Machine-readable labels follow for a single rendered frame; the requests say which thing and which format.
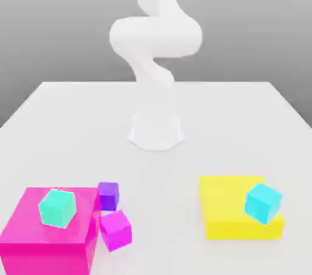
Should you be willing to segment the small cyan cube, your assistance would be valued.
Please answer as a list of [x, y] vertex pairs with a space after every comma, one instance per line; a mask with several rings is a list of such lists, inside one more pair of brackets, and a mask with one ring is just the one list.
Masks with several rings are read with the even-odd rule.
[[283, 194], [265, 183], [258, 183], [246, 194], [244, 213], [268, 225], [280, 210]]

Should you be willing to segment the small purple cube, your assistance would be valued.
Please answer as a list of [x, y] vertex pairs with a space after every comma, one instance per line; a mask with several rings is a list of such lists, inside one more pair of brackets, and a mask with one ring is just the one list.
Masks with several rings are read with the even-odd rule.
[[101, 210], [115, 211], [119, 202], [119, 184], [111, 182], [100, 182], [97, 187]]

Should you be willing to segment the small magenta cube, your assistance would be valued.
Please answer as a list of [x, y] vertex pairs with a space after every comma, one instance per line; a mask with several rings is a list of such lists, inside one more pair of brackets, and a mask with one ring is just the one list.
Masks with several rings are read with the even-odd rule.
[[118, 210], [99, 219], [102, 239], [109, 252], [132, 242], [132, 225], [122, 210]]

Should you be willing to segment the small turquoise cube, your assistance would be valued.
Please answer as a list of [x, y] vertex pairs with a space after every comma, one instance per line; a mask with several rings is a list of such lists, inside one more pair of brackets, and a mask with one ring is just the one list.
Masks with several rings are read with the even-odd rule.
[[76, 198], [73, 192], [51, 189], [38, 208], [44, 225], [65, 229], [77, 212]]

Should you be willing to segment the large pink box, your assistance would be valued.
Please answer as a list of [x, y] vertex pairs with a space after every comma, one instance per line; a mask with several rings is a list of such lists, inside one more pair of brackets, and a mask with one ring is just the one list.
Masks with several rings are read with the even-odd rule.
[[39, 202], [48, 187], [28, 187], [0, 235], [6, 275], [89, 275], [99, 233], [95, 187], [72, 187], [77, 212], [65, 228], [43, 225]]

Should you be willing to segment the large yellow box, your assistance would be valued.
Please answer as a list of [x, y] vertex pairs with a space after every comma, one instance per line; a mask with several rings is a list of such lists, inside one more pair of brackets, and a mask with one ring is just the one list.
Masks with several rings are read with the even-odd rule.
[[244, 213], [246, 194], [263, 176], [200, 176], [199, 201], [207, 239], [280, 239], [285, 220], [280, 212], [268, 225]]

